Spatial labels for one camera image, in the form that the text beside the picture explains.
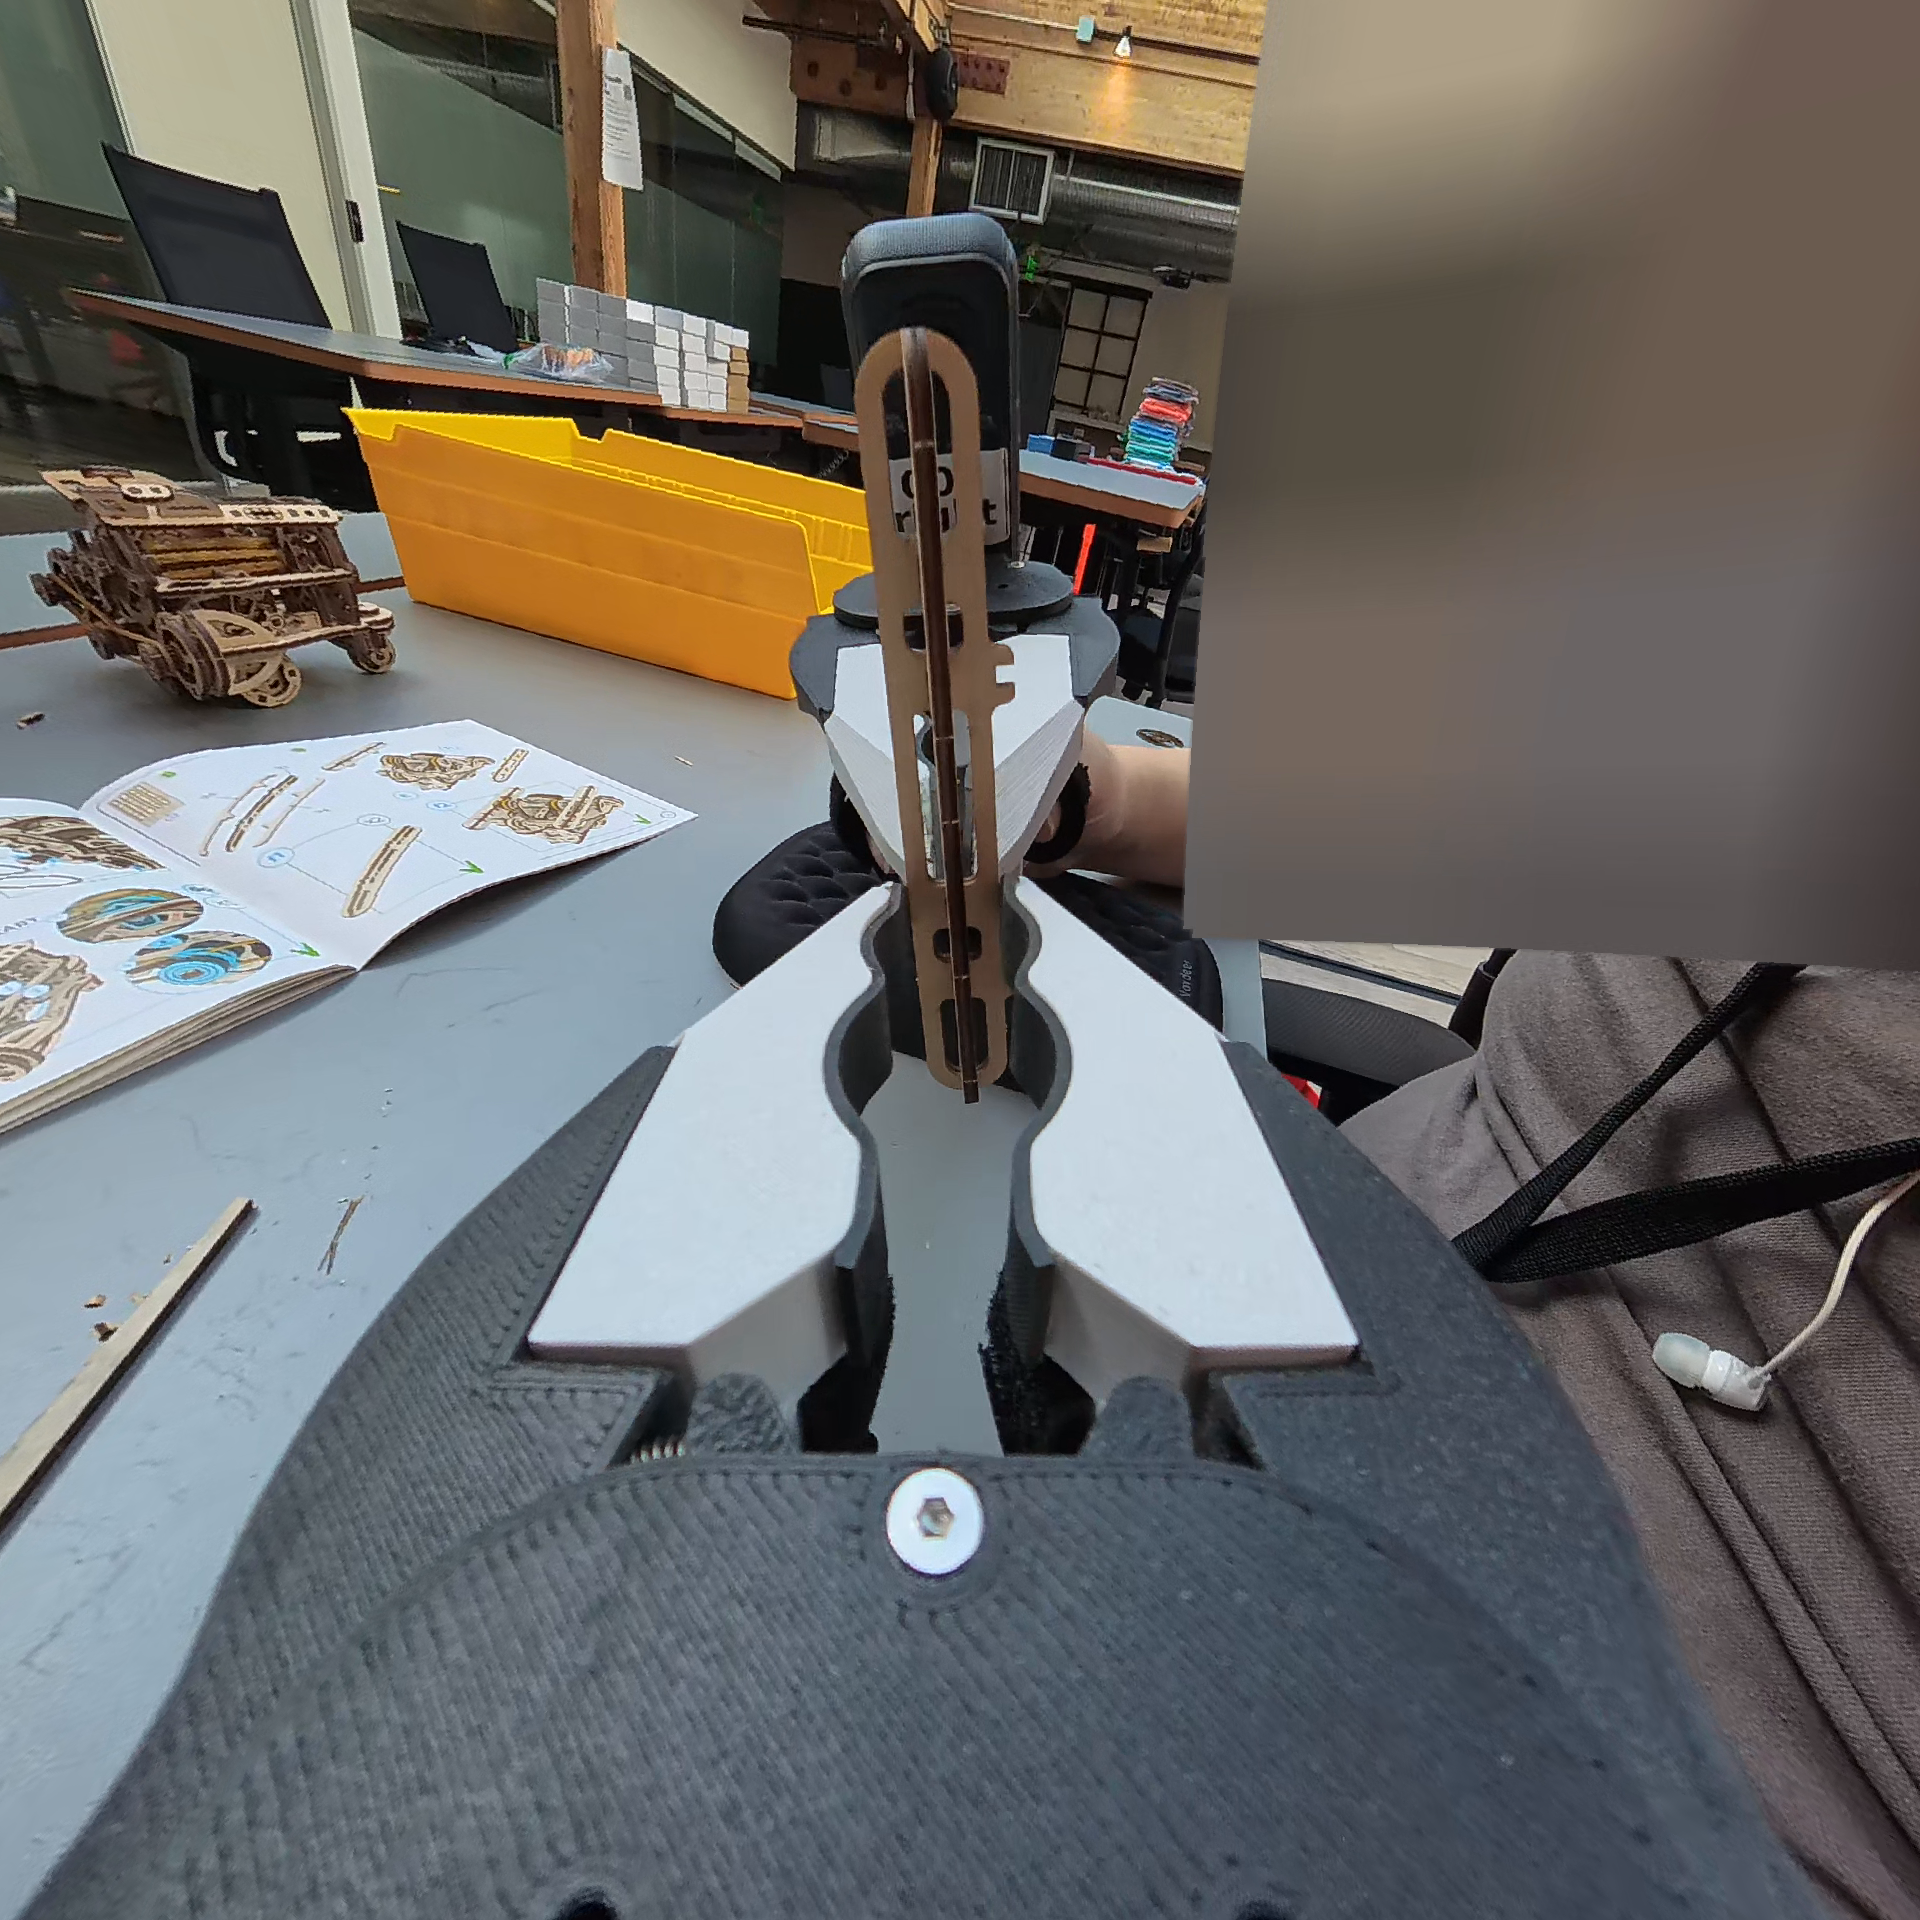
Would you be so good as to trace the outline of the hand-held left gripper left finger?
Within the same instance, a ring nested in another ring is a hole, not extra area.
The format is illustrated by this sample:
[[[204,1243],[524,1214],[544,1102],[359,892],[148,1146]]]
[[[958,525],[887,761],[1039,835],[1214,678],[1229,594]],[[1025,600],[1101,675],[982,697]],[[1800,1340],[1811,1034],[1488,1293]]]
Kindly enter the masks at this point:
[[[878,1148],[883,884],[685,1030],[531,1325],[541,1360],[753,1377],[805,1449],[870,1451],[894,1333]]]

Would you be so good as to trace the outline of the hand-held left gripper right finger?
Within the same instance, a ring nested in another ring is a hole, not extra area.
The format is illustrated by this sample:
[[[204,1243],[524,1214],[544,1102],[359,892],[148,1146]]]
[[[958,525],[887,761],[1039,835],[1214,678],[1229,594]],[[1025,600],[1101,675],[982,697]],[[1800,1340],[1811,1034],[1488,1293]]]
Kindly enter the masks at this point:
[[[1005,1454],[1076,1451],[1116,1388],[1336,1368],[1360,1334],[1251,1093],[1311,1113],[1134,961],[1022,880],[1011,1236],[980,1368]]]

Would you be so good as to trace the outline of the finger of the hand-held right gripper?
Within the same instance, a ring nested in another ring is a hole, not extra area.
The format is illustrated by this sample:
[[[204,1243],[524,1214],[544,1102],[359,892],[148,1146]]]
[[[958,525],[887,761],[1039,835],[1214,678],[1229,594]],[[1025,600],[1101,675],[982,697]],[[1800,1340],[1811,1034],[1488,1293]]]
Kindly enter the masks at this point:
[[[1005,696],[992,713],[997,875],[1014,873],[1039,838],[1081,757],[1084,707],[1072,693],[1068,634],[1022,634],[995,668]]]
[[[876,861],[884,873],[899,878],[904,842],[884,652],[878,640],[838,652],[832,712],[823,731],[833,778],[861,820]]]

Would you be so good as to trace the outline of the thin dark-edged wooden strip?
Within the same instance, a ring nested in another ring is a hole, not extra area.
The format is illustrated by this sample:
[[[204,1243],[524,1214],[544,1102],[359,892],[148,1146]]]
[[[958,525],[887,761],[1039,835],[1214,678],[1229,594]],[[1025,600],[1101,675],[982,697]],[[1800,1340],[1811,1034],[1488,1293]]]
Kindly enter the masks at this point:
[[[928,678],[928,740],[935,774],[935,826],[942,852],[947,934],[935,942],[950,979],[950,1067],[967,1105],[977,1102],[976,1021],[968,976],[968,908],[963,800],[953,753],[950,625],[943,587],[943,530],[939,521],[939,437],[936,400],[924,328],[903,331],[903,412],[915,475],[919,610]]]

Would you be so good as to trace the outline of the oval-ended slotted wooden strip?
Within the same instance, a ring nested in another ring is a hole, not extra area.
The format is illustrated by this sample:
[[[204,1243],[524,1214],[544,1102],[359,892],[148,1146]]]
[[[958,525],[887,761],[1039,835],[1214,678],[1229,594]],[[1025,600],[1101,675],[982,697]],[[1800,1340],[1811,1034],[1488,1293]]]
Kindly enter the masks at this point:
[[[942,333],[928,337],[933,382],[942,382],[950,408],[950,470],[955,494],[977,490],[977,409],[968,361]],[[880,610],[884,684],[896,740],[899,805],[903,822],[900,882],[910,916],[925,1066],[936,1081],[958,1085],[950,1067],[953,988],[935,942],[947,934],[942,852],[936,835],[935,774],[928,740],[928,678],[920,635],[920,576],[916,539],[900,539],[889,525],[884,500],[883,392],[892,373],[903,382],[903,330],[867,354],[854,377],[854,421],[869,505],[870,558]],[[1013,661],[992,638],[985,613],[982,524],[977,505],[953,508],[943,533],[943,587],[950,625],[950,723],[963,800],[963,837],[968,923],[968,976],[976,1021],[977,1093],[1008,1067],[1008,974],[1000,961],[1000,878],[997,875],[997,827],[992,789],[992,713],[1005,701],[995,668]]]

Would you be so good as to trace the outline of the assembled wooden vehicle model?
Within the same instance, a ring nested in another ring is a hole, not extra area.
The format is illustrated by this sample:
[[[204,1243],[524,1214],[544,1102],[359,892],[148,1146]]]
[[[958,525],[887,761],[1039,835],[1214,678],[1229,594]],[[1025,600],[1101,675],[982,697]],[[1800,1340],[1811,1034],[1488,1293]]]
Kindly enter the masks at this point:
[[[211,498],[117,465],[43,470],[79,513],[32,576],[96,656],[140,664],[193,701],[289,705],[299,644],[331,643],[365,675],[395,664],[393,613],[364,602],[345,517],[316,498]]]

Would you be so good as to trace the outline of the person's right hand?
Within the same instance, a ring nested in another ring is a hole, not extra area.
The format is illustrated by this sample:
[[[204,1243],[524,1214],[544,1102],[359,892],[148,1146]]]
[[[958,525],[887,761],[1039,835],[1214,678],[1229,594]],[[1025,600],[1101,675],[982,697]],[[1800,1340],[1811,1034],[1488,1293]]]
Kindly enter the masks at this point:
[[[1087,733],[1084,766],[1087,818],[1068,866],[1181,892],[1192,755]]]

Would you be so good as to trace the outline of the yellow plastic bin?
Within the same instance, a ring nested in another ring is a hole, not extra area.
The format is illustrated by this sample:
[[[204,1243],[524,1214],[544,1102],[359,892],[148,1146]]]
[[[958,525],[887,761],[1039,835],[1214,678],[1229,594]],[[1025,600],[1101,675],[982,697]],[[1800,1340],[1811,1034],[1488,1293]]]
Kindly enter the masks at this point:
[[[852,486],[552,417],[348,419],[421,606],[788,699],[805,621],[873,570]]]

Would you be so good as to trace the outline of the stack of white boxes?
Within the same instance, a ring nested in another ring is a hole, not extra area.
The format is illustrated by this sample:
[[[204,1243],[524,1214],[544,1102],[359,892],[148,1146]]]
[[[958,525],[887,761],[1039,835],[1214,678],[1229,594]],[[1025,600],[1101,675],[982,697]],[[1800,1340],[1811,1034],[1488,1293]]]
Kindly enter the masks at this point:
[[[556,278],[535,284],[535,302],[537,342],[598,349],[627,374],[621,392],[699,413],[752,409],[744,328]]]

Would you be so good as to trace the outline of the long dark desk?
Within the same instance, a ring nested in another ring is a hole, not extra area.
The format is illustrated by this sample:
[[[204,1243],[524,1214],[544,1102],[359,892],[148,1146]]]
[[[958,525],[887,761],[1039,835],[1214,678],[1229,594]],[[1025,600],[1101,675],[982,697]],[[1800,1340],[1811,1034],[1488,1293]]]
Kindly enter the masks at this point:
[[[184,361],[184,424],[211,478],[244,478],[277,494],[353,497],[367,470],[350,454],[352,485],[323,485],[297,437],[294,400],[323,400],[335,417],[367,409],[427,413],[569,417],[587,435],[609,430],[727,453],[808,473],[823,453],[805,440],[801,413],[753,404],[743,413],[697,412],[613,382],[605,366],[585,374],[510,369],[485,356],[431,352],[369,333],[63,290],[79,313],[134,330]]]

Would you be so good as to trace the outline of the plain wooden stick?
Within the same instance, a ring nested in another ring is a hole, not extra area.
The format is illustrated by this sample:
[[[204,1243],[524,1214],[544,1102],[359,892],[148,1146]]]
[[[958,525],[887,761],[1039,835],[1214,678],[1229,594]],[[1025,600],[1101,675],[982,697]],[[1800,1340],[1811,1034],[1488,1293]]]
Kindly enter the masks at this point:
[[[1,1458],[1,1530],[16,1520],[62,1457],[79,1440],[107,1395],[134,1368],[207,1264],[247,1225],[254,1212],[252,1198],[230,1201],[207,1229],[166,1266],[151,1293],[132,1307],[131,1320],[96,1340],[93,1353],[14,1440]]]

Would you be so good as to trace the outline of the person's grey shirt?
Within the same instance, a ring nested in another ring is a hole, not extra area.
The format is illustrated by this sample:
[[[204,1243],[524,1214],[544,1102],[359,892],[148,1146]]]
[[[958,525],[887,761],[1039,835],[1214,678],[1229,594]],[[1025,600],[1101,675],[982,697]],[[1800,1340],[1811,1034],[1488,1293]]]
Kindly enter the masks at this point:
[[[1447,1236],[1549,1166],[1744,965],[1520,952],[1469,1062],[1347,1138]],[[1813,970],[1744,1012],[1597,1153],[1560,1209],[1915,1138],[1915,974]],[[1616,1269],[1495,1288],[1592,1440],[1686,1665],[1766,1819],[1841,1915],[1917,1898],[1915,1190],[1875,1225],[1763,1410],[1663,1379],[1656,1334],[1763,1362],[1819,1307],[1895,1177]]]

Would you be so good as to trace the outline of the wall vent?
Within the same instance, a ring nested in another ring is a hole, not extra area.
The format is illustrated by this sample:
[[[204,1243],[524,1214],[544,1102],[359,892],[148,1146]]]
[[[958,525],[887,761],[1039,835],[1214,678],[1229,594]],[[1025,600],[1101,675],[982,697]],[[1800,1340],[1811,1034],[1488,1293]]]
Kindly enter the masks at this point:
[[[968,205],[1008,225],[1044,225],[1054,162],[1052,149],[980,134]]]

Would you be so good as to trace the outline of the grey air duct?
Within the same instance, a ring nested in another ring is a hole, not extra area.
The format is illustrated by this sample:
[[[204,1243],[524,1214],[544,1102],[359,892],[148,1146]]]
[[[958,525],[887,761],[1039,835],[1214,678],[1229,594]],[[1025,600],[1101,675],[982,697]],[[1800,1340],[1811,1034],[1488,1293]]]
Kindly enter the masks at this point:
[[[976,134],[967,129],[943,134],[942,192],[947,196],[968,198],[976,157],[985,146],[1033,150],[1052,160],[1047,214],[1112,214],[1151,225],[1189,222],[1214,232],[1229,232],[1239,220],[1239,180],[1091,150],[1047,149],[1036,140]],[[904,122],[870,112],[801,104],[797,108],[795,165],[805,177],[904,179],[910,172],[910,129]]]

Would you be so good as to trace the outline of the wooden post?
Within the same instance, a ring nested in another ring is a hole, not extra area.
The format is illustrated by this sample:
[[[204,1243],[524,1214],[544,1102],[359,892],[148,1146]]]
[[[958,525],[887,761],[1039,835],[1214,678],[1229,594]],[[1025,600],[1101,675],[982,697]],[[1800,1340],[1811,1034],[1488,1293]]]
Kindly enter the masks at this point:
[[[566,169],[569,277],[601,296],[629,292],[623,188],[605,177],[608,70],[629,81],[613,3],[556,3],[560,131]]]

